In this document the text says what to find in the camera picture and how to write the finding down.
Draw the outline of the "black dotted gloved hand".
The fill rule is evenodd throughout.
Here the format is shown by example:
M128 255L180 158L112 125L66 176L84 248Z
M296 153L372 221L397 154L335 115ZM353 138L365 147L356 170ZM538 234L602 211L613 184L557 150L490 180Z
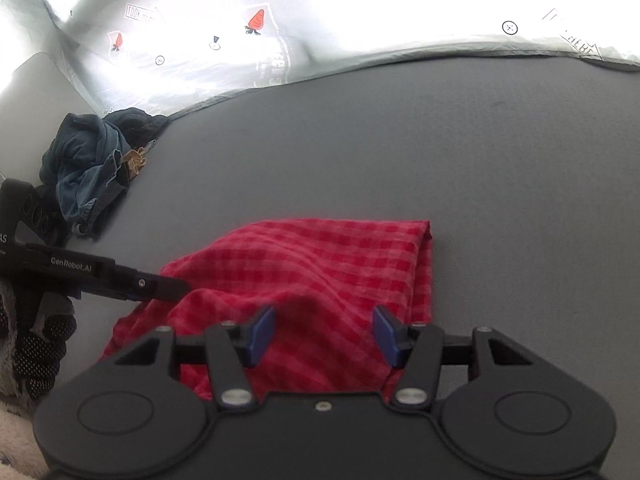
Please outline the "black dotted gloved hand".
M1 399L33 411L55 386L66 342L77 327L73 303L45 292L36 302L35 322L18 324L17 299L1 281Z

